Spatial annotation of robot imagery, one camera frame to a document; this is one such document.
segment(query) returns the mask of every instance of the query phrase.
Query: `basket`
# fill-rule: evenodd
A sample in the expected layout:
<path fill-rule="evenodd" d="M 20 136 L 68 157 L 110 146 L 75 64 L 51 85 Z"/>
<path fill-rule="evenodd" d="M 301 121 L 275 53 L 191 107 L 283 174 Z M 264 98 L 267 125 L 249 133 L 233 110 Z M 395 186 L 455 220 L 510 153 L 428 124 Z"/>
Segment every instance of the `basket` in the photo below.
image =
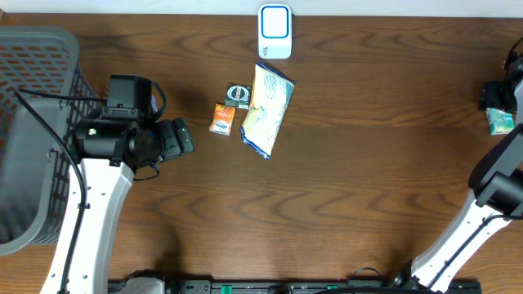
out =
<path fill-rule="evenodd" d="M 18 87 L 94 97 L 78 67 L 78 42 L 55 27 L 0 27 L 0 256 L 55 243 L 69 192 L 69 162 L 14 96 Z M 64 142 L 97 102 L 22 94 Z"/>

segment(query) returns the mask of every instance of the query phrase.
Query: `white and blue packet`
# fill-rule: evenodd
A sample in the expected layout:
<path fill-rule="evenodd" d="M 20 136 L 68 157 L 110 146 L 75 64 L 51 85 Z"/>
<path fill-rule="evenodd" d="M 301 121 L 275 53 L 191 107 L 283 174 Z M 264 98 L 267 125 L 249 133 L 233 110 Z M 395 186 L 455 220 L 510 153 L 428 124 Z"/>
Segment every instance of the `white and blue packet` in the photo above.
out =
<path fill-rule="evenodd" d="M 244 143 L 265 159 L 270 158 L 293 91 L 294 82 L 261 62 L 256 64 L 251 104 L 239 132 Z"/>

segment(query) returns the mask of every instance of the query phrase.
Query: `white device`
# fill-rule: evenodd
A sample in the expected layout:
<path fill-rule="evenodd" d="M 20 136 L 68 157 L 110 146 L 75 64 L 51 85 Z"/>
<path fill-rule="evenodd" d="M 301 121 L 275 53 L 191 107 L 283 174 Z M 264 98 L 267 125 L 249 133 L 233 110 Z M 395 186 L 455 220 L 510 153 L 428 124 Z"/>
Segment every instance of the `white device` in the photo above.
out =
<path fill-rule="evenodd" d="M 291 8 L 266 4 L 258 11 L 258 54 L 263 59 L 286 59 L 293 47 Z"/>

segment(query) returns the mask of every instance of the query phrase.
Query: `green component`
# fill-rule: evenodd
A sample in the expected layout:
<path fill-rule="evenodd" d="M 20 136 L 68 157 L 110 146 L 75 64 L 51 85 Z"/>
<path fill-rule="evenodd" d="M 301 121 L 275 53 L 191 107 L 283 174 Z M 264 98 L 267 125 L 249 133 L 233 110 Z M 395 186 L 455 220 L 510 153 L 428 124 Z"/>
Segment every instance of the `green component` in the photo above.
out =
<path fill-rule="evenodd" d="M 221 286 L 221 294 L 232 294 L 232 286 Z"/>

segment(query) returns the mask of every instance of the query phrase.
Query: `teal packet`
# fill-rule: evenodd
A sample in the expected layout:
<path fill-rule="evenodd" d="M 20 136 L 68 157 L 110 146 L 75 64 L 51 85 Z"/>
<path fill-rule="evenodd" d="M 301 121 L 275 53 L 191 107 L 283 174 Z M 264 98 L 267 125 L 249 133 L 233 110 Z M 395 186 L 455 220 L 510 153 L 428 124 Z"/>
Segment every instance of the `teal packet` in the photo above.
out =
<path fill-rule="evenodd" d="M 489 121 L 490 135 L 504 135 L 514 129 L 512 114 L 507 114 L 502 110 L 492 108 L 488 108 L 486 113 L 487 120 Z"/>

